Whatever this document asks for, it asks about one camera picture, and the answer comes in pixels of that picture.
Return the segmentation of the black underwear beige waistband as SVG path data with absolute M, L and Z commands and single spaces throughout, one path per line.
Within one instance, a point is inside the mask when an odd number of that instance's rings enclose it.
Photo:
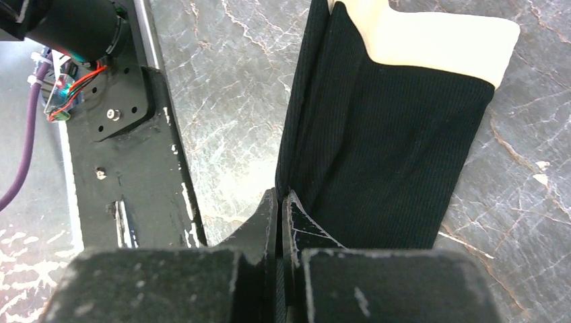
M 344 248 L 430 249 L 520 34 L 498 17 L 312 1 L 277 162 Z

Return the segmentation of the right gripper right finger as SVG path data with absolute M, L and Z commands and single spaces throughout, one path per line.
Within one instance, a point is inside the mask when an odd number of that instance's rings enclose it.
M 285 320 L 286 322 L 300 322 L 296 314 L 297 309 L 302 305 L 304 296 L 302 251 L 313 248 L 344 248 L 345 246 L 307 214 L 293 190 L 289 191 L 283 200 L 281 215 Z

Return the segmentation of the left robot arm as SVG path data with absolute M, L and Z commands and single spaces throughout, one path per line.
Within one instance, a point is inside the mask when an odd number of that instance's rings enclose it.
M 131 34 L 116 1 L 2 1 L 1 40 L 29 38 L 81 62 L 120 55 Z

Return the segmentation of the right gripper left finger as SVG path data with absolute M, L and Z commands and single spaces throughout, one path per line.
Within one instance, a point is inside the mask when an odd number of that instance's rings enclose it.
M 233 274 L 233 322 L 275 322 L 278 206 L 275 189 L 264 192 L 250 216 L 218 244 L 240 253 Z

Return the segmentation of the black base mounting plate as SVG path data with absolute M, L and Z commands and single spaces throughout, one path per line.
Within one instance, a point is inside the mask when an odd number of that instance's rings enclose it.
M 67 122 L 70 208 L 85 248 L 207 244 L 148 1 L 120 1 L 131 33 Z

